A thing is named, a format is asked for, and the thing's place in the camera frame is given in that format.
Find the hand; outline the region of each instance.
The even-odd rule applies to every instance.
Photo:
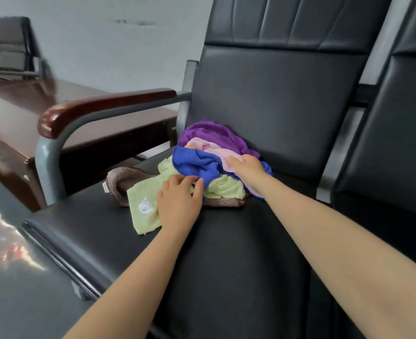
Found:
[[[259,190],[261,177],[267,175],[261,162],[250,154],[243,154],[241,157],[243,162],[233,156],[228,157],[228,162],[234,167],[235,175],[252,188]]]
[[[197,176],[172,175],[162,183],[156,202],[163,229],[189,234],[203,202],[203,178],[197,179]],[[191,185],[195,181],[194,194],[191,195]]]

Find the light green cloth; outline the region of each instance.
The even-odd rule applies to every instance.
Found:
[[[179,172],[172,164],[172,156],[164,159],[159,165],[160,175],[136,183],[127,190],[132,224],[138,234],[145,234],[158,228],[159,216],[156,207],[156,193],[162,189],[162,182]],[[231,176],[223,175],[211,181],[203,191],[207,198],[245,197],[244,185]]]

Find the floor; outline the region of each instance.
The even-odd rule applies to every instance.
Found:
[[[0,339],[58,339],[90,307],[16,230],[30,214],[0,182]]]

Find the person's left hand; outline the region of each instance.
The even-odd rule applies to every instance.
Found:
[[[203,202],[203,178],[197,179],[197,176],[172,175],[162,183],[156,201],[163,229],[189,234]],[[194,194],[191,195],[191,185],[195,181]]]

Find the pile of cloth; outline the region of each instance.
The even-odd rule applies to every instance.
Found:
[[[229,156],[243,160],[243,154],[260,158],[229,128],[203,119],[183,132],[173,154],[158,165],[159,175],[150,175],[139,168],[116,168],[108,173],[106,186],[118,205],[130,208],[136,232],[145,234],[160,227],[156,193],[173,174],[203,178],[204,206],[241,207],[249,196],[262,199],[235,175],[228,162]],[[267,163],[261,164],[272,174]]]

